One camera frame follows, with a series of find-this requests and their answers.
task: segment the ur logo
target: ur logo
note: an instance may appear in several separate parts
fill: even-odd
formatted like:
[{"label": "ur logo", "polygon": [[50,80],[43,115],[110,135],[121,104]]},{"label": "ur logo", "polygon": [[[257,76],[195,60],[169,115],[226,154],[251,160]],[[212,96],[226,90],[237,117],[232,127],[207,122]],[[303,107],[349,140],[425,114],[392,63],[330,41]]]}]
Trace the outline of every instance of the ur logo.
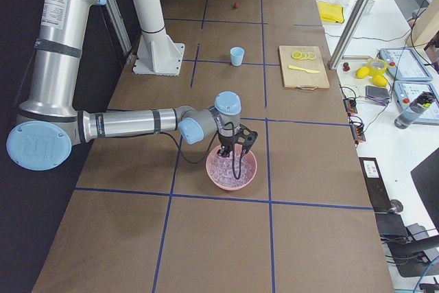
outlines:
[{"label": "ur logo", "polygon": [[54,155],[54,138],[26,134],[23,139],[23,153],[33,159],[52,159]]}]

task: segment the white pillar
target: white pillar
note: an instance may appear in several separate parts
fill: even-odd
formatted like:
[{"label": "white pillar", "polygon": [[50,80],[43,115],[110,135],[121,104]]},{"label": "white pillar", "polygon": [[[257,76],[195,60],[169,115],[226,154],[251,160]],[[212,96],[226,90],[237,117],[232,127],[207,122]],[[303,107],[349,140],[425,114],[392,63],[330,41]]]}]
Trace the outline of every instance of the white pillar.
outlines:
[{"label": "white pillar", "polygon": [[133,0],[142,29],[135,73],[178,75],[185,51],[166,34],[160,0]]}]

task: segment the yellow knife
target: yellow knife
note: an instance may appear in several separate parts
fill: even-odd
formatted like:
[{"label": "yellow knife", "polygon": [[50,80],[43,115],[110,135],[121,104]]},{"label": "yellow knife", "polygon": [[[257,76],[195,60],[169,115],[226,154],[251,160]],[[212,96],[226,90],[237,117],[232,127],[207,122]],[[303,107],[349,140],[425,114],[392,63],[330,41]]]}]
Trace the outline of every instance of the yellow knife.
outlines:
[{"label": "yellow knife", "polygon": [[289,65],[288,69],[301,70],[301,71],[304,71],[304,72],[307,72],[307,73],[320,73],[320,71],[318,71],[318,70],[311,70],[311,69],[296,67],[295,65]]}]

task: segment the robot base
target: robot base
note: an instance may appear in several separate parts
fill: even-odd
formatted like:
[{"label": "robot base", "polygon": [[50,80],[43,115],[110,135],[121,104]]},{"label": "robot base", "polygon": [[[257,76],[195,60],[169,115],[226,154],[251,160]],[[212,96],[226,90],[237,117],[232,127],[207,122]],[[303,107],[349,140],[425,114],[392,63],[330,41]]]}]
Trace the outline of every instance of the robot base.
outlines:
[{"label": "robot base", "polygon": [[166,35],[170,56],[162,56],[163,52],[157,51],[154,41],[147,47],[145,39],[142,38],[137,56],[139,59],[134,65],[134,73],[143,75],[179,75],[183,54],[185,52],[185,44],[177,44]]}]

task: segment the black device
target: black device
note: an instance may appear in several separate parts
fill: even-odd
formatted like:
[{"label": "black device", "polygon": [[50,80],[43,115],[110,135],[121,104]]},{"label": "black device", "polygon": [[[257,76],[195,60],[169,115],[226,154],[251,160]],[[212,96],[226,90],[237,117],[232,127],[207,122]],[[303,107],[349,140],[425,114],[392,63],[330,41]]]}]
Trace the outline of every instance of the black device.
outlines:
[{"label": "black device", "polygon": [[439,228],[439,149],[436,149],[410,174],[434,226]]},{"label": "black device", "polygon": [[366,99],[370,99],[385,106],[390,101],[389,91],[383,87],[366,86]]},{"label": "black device", "polygon": [[377,213],[387,213],[392,209],[389,195],[385,189],[381,172],[376,158],[360,157],[359,162],[363,171],[366,188],[369,193],[370,203]]},{"label": "black device", "polygon": [[435,293],[439,291],[439,283],[436,278],[433,278],[434,284],[422,283],[419,285],[419,288],[425,293]]},{"label": "black device", "polygon": [[405,237],[408,234],[399,214],[375,213],[375,220],[381,237],[395,239]]},{"label": "black device", "polygon": [[[410,237],[405,244],[389,242],[388,248],[396,259],[406,259],[397,263],[396,267],[402,277],[419,277],[438,255],[436,247],[439,246],[439,235],[429,237],[425,228],[419,224],[407,227]],[[439,263],[432,265],[427,275],[439,274]]]}]

